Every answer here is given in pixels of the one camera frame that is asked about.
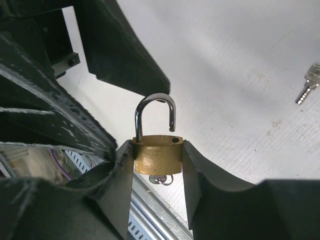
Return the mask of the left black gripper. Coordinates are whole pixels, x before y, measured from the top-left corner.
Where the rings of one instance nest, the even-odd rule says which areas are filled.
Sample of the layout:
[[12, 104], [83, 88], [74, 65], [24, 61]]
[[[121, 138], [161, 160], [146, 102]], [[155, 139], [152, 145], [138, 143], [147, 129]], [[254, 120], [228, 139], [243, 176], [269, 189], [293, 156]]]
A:
[[57, 81], [80, 63], [63, 9], [72, 0], [0, 2], [0, 143], [116, 158], [116, 140]]

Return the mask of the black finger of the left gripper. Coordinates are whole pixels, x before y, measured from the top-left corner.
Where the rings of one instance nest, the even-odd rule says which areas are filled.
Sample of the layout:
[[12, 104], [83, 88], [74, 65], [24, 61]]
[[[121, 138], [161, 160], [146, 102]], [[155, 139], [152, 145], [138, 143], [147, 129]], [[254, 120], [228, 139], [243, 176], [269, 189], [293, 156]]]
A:
[[149, 96], [171, 84], [115, 0], [76, 0], [74, 12], [88, 71], [100, 81]]

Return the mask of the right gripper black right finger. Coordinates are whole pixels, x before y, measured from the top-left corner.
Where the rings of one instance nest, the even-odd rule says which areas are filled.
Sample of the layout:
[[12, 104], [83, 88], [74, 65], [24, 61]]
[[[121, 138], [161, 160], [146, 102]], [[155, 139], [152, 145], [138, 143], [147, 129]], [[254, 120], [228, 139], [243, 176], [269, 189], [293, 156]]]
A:
[[205, 158], [189, 141], [182, 172], [188, 227], [196, 240], [317, 240], [320, 182], [252, 184]]

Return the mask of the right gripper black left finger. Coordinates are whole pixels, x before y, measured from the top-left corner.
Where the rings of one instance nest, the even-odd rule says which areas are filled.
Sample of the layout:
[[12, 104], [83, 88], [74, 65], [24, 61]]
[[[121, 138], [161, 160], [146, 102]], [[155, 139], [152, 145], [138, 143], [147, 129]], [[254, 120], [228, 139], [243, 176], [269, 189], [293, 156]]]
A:
[[132, 142], [64, 185], [38, 177], [0, 181], [3, 240], [125, 240], [132, 181]]

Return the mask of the small brass padlock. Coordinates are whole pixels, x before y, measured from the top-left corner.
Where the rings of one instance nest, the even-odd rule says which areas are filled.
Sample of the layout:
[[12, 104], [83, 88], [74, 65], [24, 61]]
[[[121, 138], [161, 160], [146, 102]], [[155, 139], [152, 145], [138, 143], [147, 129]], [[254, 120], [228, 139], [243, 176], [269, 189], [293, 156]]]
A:
[[142, 175], [175, 175], [182, 172], [184, 140], [174, 135], [143, 135], [142, 115], [152, 101], [162, 101], [169, 107], [169, 131], [176, 130], [176, 104], [165, 93], [143, 98], [134, 114], [135, 137], [132, 139], [135, 171]]

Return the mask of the cable lock keys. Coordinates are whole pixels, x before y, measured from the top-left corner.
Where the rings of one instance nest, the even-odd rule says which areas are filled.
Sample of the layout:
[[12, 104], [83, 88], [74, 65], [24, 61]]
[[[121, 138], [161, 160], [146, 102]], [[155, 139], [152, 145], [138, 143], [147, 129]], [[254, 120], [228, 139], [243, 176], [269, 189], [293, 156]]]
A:
[[294, 101], [298, 105], [301, 105], [311, 91], [315, 90], [320, 85], [320, 64], [314, 63], [304, 75], [304, 79], [305, 83], [303, 89]]

